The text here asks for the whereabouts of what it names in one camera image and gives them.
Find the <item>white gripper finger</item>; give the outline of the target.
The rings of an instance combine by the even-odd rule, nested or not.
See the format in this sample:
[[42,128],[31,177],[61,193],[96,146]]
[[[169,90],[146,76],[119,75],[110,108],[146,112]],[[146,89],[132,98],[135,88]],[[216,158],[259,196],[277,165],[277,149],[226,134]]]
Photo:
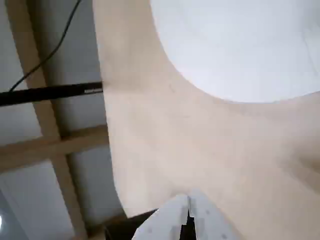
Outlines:
[[187,223],[189,200],[186,194],[178,194],[165,202],[139,226],[134,240],[178,240],[181,228]]
[[194,220],[197,240],[235,240],[237,235],[223,213],[202,192],[188,194],[189,215]]

